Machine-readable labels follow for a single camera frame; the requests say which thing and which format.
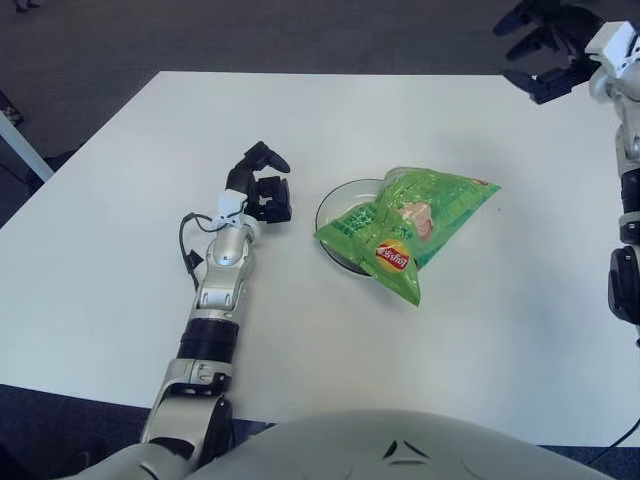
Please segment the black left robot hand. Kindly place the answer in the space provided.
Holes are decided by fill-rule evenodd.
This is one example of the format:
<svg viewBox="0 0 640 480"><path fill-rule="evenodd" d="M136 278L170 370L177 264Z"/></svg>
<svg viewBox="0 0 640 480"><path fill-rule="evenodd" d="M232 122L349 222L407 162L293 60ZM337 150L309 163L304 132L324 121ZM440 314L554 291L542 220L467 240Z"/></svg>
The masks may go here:
<svg viewBox="0 0 640 480"><path fill-rule="evenodd" d="M240 217L258 222L283 223L291 220L292 208L288 182L284 177L256 179L255 172L270 167L288 174L289 164L264 142L258 141L229 171L224 192L218 199L218 214L212 220L215 231Z"/></svg>

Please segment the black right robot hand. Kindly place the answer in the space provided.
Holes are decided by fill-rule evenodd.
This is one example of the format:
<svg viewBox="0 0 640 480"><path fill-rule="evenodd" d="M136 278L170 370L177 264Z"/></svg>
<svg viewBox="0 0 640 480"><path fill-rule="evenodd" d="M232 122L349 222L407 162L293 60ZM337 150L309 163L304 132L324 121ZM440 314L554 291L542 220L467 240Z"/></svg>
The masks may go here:
<svg viewBox="0 0 640 480"><path fill-rule="evenodd" d="M541 105L591 82L600 102L639 107L639 26L607 22L591 10L560 1L521 1L494 27L504 37L532 25L534 29L505 55L515 62L541 49L563 56L567 65L543 73L503 72L512 85Z"/></svg>

